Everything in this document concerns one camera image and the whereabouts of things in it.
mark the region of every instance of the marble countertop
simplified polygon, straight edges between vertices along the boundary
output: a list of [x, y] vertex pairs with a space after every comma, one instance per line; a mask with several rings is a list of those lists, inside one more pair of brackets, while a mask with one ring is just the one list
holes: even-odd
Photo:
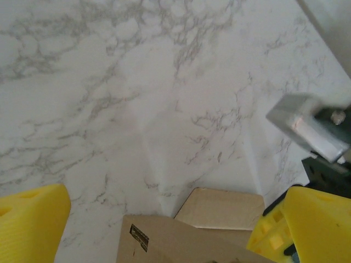
[[266, 119], [285, 93], [347, 104], [351, 81], [295, 0], [0, 3], [0, 193], [67, 186], [56, 262], [115, 262], [123, 214], [194, 187], [306, 182]]

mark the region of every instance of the cardboard box flap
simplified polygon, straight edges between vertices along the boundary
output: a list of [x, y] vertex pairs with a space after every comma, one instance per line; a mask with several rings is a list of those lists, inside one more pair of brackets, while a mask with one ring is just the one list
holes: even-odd
[[196, 188], [175, 219], [198, 228], [253, 230], [263, 211], [260, 195]]
[[163, 216], [124, 216], [117, 263], [272, 263], [251, 251]]

